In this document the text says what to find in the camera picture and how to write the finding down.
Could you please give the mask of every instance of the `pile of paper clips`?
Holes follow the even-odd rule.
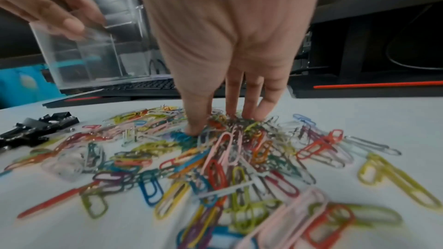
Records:
[[[140,189],[158,220],[168,218],[189,195],[199,201],[192,220],[177,236],[179,249],[213,248],[216,236],[230,237],[232,243],[224,248],[287,249],[303,239],[312,247],[326,249],[350,226],[402,223],[392,209],[330,202],[312,186],[316,179],[305,161],[344,168],[353,163],[353,155],[367,158],[357,176],[363,184],[376,185],[387,178],[421,206],[442,208],[425,188],[376,154],[399,156],[400,151],[344,136],[342,130],[322,131],[299,114],[288,123],[277,121],[274,117],[255,122],[214,110],[202,134],[191,137],[183,133],[186,115],[180,108],[163,106],[122,114],[113,118],[112,125],[74,134],[54,150],[34,151],[8,166],[6,171],[42,163],[44,170],[68,181],[83,173],[94,174],[90,184],[51,198],[18,218],[80,194],[88,215],[97,219],[109,208],[107,196]],[[138,146],[107,159],[100,142],[117,140],[122,147]],[[161,160],[177,150],[179,156]],[[151,168],[154,162],[159,163],[157,168]],[[163,178],[170,179],[166,191],[159,183]],[[309,187],[301,191],[290,182],[292,178]],[[92,210],[92,196],[100,199],[100,212]],[[378,212],[383,219],[368,219],[361,215],[365,211]],[[314,238],[313,233],[325,226],[333,227],[332,233]]]

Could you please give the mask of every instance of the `white table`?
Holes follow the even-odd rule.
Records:
[[[213,106],[224,108],[224,103],[224,99],[215,99]],[[35,103],[1,110],[0,131],[10,130],[26,117],[36,119],[48,113],[70,111],[80,121],[89,121],[163,104],[181,106],[181,101],[131,101],[57,109]],[[292,120],[292,114],[300,113],[324,130],[343,129],[346,135],[396,148],[403,156],[382,156],[443,201],[442,108],[443,98],[293,99],[286,92],[271,115],[285,122]],[[0,168],[28,151],[22,147],[0,155]],[[364,158],[355,157],[355,162],[342,170],[318,163],[310,163],[308,169],[317,179],[316,186],[333,201],[390,207],[403,216],[405,225],[398,231],[353,230],[335,248],[441,248],[442,213],[419,206],[389,181],[379,187],[362,185],[356,173],[364,162]],[[109,197],[110,209],[98,220],[87,216],[78,198],[30,219],[16,219],[29,207],[89,181],[90,177],[75,184],[61,182],[39,166],[0,178],[0,248],[174,248],[176,232],[186,222],[184,217],[192,213],[154,221],[152,209],[139,190]]]

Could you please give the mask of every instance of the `teal object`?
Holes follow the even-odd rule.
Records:
[[[46,82],[41,73],[46,68],[32,65],[0,70],[0,105],[8,108],[66,96]]]

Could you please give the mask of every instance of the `clear plastic box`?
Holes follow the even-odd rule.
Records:
[[[86,26],[86,38],[80,41],[30,24],[59,89],[139,82],[169,74],[142,0],[119,0],[99,7],[105,26],[92,22],[81,10],[72,12]]]

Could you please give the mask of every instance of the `table surface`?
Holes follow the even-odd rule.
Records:
[[[181,100],[130,101],[57,109],[41,103],[0,111],[0,132],[10,130],[26,117],[70,111],[82,124],[103,120],[134,109],[160,105],[182,106]],[[224,99],[214,99],[213,107],[224,108]],[[293,99],[286,92],[271,113],[279,122],[292,120],[294,113],[314,120],[323,130],[343,129],[345,135],[384,143],[403,155],[382,156],[443,201],[443,98],[373,99]],[[24,156],[21,147],[0,155],[0,168]],[[399,229],[352,229],[335,248],[441,248],[443,214],[429,210],[410,199],[389,181],[377,187],[362,185],[356,177],[365,158],[344,169],[309,163],[316,186],[336,202],[389,207],[400,213],[404,225]],[[17,220],[18,213],[66,190],[90,182],[90,177],[75,183],[62,182],[46,174],[38,165],[18,169],[0,178],[0,240],[5,249],[51,248],[175,248],[177,232],[186,224],[194,205],[179,205],[173,216],[156,221],[139,190],[110,196],[109,210],[100,219],[90,219],[79,199],[73,199],[29,219]],[[305,188],[302,183],[295,183]]]

